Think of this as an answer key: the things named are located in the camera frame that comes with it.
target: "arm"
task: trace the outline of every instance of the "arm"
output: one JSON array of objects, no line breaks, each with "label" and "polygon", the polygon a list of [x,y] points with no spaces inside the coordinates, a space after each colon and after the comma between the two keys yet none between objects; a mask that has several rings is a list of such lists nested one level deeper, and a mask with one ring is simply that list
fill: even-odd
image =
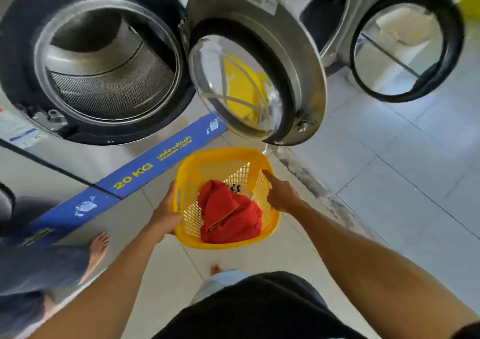
[{"label": "arm", "polygon": [[340,289],[383,339],[448,339],[479,316],[428,272],[353,233],[264,171],[268,202],[302,225]]},{"label": "arm", "polygon": [[155,244],[183,220],[172,212],[175,186],[173,181],[150,222],[110,267],[31,339],[120,339]]}]

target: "red cloth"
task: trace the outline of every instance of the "red cloth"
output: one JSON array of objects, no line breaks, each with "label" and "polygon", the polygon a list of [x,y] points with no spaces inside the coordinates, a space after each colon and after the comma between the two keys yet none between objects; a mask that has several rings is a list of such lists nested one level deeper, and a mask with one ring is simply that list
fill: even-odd
[{"label": "red cloth", "polygon": [[225,183],[210,180],[197,201],[204,218],[200,228],[204,243],[233,243],[260,235],[262,210],[258,204],[234,193]]}]

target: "bare foot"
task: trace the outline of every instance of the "bare foot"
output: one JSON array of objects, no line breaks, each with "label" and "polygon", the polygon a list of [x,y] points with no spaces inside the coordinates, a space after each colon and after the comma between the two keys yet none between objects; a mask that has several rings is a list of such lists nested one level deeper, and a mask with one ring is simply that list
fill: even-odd
[{"label": "bare foot", "polygon": [[210,266],[210,275],[216,275],[217,273],[223,272],[223,267],[220,265],[211,265]]},{"label": "bare foot", "polygon": [[43,299],[43,306],[44,306],[44,314],[42,320],[49,319],[57,307],[57,304],[53,302],[52,297],[50,294],[46,294],[45,298]]},{"label": "bare foot", "polygon": [[90,243],[90,261],[88,262],[87,271],[80,280],[80,283],[83,283],[87,277],[92,273],[92,271],[99,265],[107,249],[109,247],[110,237],[105,233],[100,233],[97,235],[92,242]]}]

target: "yellow plastic basket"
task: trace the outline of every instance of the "yellow plastic basket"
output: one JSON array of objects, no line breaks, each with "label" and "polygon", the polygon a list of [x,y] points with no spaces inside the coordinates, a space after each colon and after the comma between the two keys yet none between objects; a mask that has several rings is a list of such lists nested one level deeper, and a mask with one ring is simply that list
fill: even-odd
[{"label": "yellow plastic basket", "polygon": [[[184,218],[183,223],[175,229],[178,240],[193,248],[227,249],[250,245],[272,235],[279,225],[280,212],[267,202],[270,183],[262,169],[273,173],[267,157],[253,148],[209,149],[191,154],[183,160],[177,172],[177,191],[173,204],[174,211],[180,210]],[[246,184],[255,193],[255,198],[263,211],[261,233],[258,237],[223,245],[202,242],[200,228],[204,224],[204,219],[197,198],[200,190],[210,179],[227,184]]]}]

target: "person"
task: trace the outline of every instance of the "person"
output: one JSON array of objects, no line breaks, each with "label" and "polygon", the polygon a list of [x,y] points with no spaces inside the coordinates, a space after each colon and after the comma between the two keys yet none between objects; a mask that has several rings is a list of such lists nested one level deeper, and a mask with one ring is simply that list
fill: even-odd
[{"label": "person", "polygon": [[[271,184],[269,203],[298,220],[333,279],[380,337],[480,338],[479,316],[429,273],[322,215],[288,182],[264,174]],[[31,339],[122,336],[155,244],[183,220],[171,209],[175,186],[173,181],[147,226],[111,266]],[[296,275],[271,272],[223,283],[219,291],[199,295],[153,338],[363,338]]]},{"label": "person", "polygon": [[50,317],[56,304],[49,291],[83,283],[105,257],[109,241],[100,233],[88,247],[0,245],[0,337]]}]

